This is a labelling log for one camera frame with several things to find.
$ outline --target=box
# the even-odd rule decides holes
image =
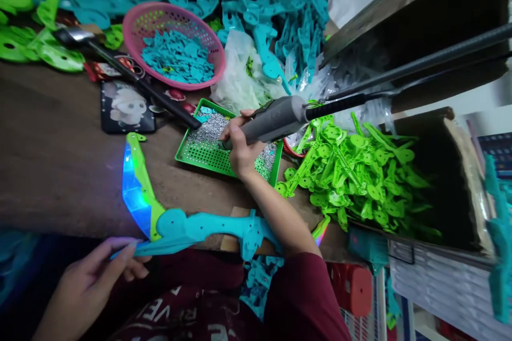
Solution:
[[[484,189],[483,171],[468,134],[454,120],[449,107],[395,121],[400,135],[418,136],[411,148],[414,164],[424,175],[437,175],[434,189],[422,189],[434,207],[429,211],[428,226],[443,234],[442,247],[487,258],[494,257],[494,247],[485,222],[495,217],[494,206]],[[398,242],[439,244],[385,233],[372,223],[350,221]]]

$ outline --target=pink basket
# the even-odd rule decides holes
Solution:
[[[209,52],[208,62],[213,63],[212,79],[200,84],[180,83],[162,76],[144,62],[141,54],[146,45],[142,39],[154,37],[156,31],[170,30],[201,40],[201,45]],[[123,38],[128,52],[151,76],[184,91],[196,91],[217,83],[226,69],[224,49],[215,32],[193,13],[169,3],[150,2],[131,8],[123,20]]]

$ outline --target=wooden workbench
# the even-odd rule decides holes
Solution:
[[[0,82],[0,225],[72,236],[142,237],[121,195],[125,136],[101,130],[98,85],[85,74],[5,62]],[[159,123],[142,147],[155,195],[165,207],[225,216],[234,207],[256,207],[239,180],[176,162],[185,128]],[[290,166],[282,160],[281,177]],[[320,221],[307,191],[297,190],[290,202],[310,229]],[[348,259],[344,238],[332,224],[321,245],[326,259]],[[210,236],[199,247],[218,250],[221,243],[222,235]]]

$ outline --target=teal toy handle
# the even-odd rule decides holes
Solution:
[[[251,210],[249,217],[224,217],[203,212],[187,217],[181,209],[170,209],[160,216],[156,230],[162,238],[154,242],[137,244],[135,257],[174,254],[216,233],[238,237],[244,261],[252,259],[263,238],[271,241],[276,251],[281,252],[279,241],[267,222],[261,217],[256,217],[254,209]]]

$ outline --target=green plastic tray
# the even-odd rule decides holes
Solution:
[[[207,99],[201,99],[199,101],[199,105],[197,106],[196,112],[194,113],[194,117],[199,113],[201,107],[211,108],[223,116],[231,118],[235,117],[234,113],[218,106],[217,104]],[[231,177],[236,177],[235,173],[231,169],[231,164],[229,163],[228,151],[220,149],[216,143],[188,142],[189,132],[190,128],[185,133],[185,137],[183,138],[183,141],[181,141],[180,148],[178,148],[178,152],[174,157],[176,161],[195,165],[204,169],[209,169],[211,171],[225,174]],[[257,159],[254,164],[258,173],[263,176],[263,178],[267,180],[268,183],[272,186],[276,186],[277,182],[279,163],[281,162],[281,154],[283,153],[283,140],[279,140],[276,143],[276,148],[276,160],[274,161],[272,172],[269,172],[268,169],[265,168],[265,163],[261,159]]]

